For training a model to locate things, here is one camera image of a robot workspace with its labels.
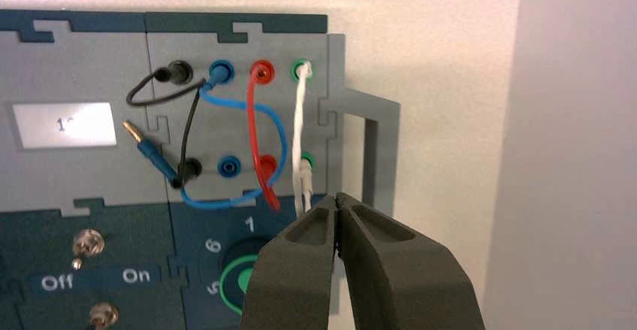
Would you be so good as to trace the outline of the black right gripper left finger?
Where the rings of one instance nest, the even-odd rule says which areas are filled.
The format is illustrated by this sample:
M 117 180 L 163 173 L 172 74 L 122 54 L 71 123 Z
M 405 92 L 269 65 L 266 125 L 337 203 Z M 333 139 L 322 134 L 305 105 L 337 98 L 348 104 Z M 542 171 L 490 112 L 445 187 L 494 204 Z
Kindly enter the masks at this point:
M 340 210 L 326 195 L 258 253 L 242 329 L 327 329 Z

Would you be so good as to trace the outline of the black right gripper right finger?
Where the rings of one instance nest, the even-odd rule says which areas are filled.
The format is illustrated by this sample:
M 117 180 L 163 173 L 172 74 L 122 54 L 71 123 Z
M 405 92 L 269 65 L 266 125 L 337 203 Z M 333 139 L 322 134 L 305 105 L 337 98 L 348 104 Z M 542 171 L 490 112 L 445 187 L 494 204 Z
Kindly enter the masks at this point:
M 357 329 L 483 329 L 475 290 L 441 243 L 337 194 L 338 255 Z

